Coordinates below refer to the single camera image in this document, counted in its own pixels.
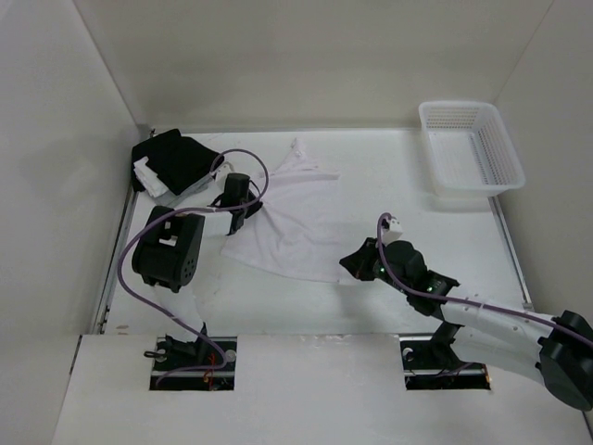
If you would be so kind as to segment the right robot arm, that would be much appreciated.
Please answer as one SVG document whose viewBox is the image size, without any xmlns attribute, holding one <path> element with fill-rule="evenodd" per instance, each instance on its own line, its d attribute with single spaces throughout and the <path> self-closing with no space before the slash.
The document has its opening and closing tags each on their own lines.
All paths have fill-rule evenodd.
<svg viewBox="0 0 593 445">
<path fill-rule="evenodd" d="M 578 411 L 591 411 L 592 327 L 580 314 L 551 316 L 452 297 L 459 282 L 430 270 L 408 241 L 383 245 L 368 238 L 339 263 L 361 282 L 383 281 L 415 311 L 440 321 L 429 346 L 436 364 L 494 365 L 541 384 Z"/>
</svg>

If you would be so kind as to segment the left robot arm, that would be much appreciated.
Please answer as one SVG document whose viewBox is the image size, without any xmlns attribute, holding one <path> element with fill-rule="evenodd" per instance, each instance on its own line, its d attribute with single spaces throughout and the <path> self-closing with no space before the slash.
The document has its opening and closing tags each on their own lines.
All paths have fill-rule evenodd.
<svg viewBox="0 0 593 445">
<path fill-rule="evenodd" d="M 229 173 L 224 181 L 222 193 L 214 199 L 211 206 L 232 208 L 228 236 L 235 235 L 245 220 L 262 207 L 256 201 L 258 187 L 251 178 L 238 172 Z M 191 328 L 195 337 L 187 337 L 181 342 L 167 337 L 166 350 L 176 349 L 176 358 L 187 369 L 195 370 L 205 364 L 208 346 L 202 339 L 208 332 L 205 322 L 196 307 L 196 298 L 190 284 L 196 273 L 206 218 L 199 214 L 171 214 L 172 208 L 156 206 L 152 209 L 148 224 L 155 225 L 142 235 L 132 254 L 132 270 L 139 274 L 158 298 L 161 307 L 172 318 Z"/>
</svg>

